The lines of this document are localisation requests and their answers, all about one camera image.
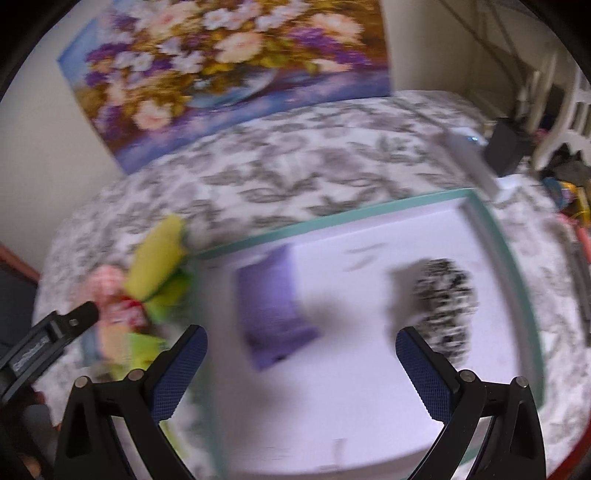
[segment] yellow plush toy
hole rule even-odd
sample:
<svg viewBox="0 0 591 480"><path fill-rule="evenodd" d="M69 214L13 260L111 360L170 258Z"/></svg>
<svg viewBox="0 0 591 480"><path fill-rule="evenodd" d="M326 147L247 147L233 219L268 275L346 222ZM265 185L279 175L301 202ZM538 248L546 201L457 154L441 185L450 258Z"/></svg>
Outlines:
<svg viewBox="0 0 591 480"><path fill-rule="evenodd" d="M135 251L129 268L125 291L141 302L150 299L177 271L187 255L181 240L184 221L169 215L156 225Z"/></svg>
<svg viewBox="0 0 591 480"><path fill-rule="evenodd" d="M166 340L152 335L130 333L127 338L131 355L129 370L135 368L147 370L160 352L167 349Z"/></svg>
<svg viewBox="0 0 591 480"><path fill-rule="evenodd" d="M190 282L188 274L177 270L162 288L144 303L145 311L154 323L166 321L170 309L178 305L189 290Z"/></svg>

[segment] canvas painting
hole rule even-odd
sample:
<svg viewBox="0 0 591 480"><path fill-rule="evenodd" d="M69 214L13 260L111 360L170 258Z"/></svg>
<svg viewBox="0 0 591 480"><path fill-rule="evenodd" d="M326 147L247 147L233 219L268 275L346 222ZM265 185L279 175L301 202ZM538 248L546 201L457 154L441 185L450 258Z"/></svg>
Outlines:
<svg viewBox="0 0 591 480"><path fill-rule="evenodd" d="M391 90L379 0L115 0L59 63L127 173L244 121Z"/></svg>

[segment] bed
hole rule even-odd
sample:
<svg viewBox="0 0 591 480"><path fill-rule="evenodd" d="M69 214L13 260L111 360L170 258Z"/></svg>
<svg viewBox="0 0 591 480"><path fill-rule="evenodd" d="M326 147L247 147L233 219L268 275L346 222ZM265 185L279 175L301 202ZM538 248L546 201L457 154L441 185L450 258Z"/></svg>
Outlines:
<svg viewBox="0 0 591 480"><path fill-rule="evenodd" d="M426 117L478 130L485 121L455 94L403 91L277 113L153 161L62 223L43 269L35 321L52 310L68 311L74 289L97 265L127 267L148 230L171 212L186 219L190 246L202 249L363 205L473 187L441 146L441 128ZM540 419L550 473L588 422L589 354L554 205L526 165L519 174L516 193L489 207L519 262L537 315L546 384ZM37 382L55 423L73 381L87 373L81 358L75 342ZM218 471L205 423L199 399L186 397L171 420L187 466L198 478L213 478ZM128 438L124 444L133 450ZM138 459L132 463L138 478L149 478Z"/></svg>

